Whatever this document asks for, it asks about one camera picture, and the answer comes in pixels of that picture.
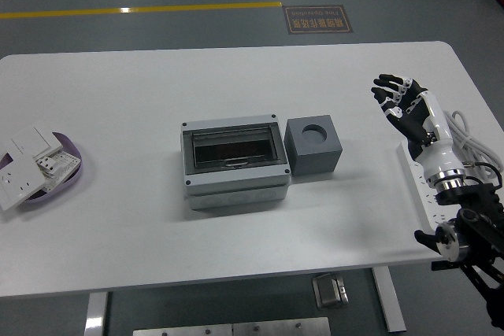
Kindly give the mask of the robot right hand white black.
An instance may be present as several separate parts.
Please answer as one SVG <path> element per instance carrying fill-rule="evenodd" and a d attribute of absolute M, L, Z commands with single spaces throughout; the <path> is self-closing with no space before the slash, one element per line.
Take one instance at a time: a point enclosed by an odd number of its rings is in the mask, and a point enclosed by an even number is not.
<path fill-rule="evenodd" d="M 389 74 L 373 80 L 372 92 L 387 120 L 407 139 L 427 184 L 439 192 L 463 186 L 465 169 L 437 97 L 415 79 Z"/>

